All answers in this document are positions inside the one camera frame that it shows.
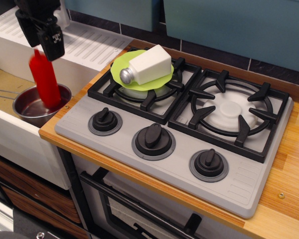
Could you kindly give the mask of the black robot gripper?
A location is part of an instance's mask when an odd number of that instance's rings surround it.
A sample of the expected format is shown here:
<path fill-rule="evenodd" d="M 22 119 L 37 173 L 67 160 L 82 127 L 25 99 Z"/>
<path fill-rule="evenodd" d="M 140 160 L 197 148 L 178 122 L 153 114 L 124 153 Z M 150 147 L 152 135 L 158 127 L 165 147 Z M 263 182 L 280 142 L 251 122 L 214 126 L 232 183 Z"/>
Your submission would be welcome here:
<path fill-rule="evenodd" d="M 60 7 L 59 0 L 15 0 L 19 10 L 15 16 L 31 47 L 41 45 L 48 61 L 65 54 L 61 27 L 54 11 Z"/>

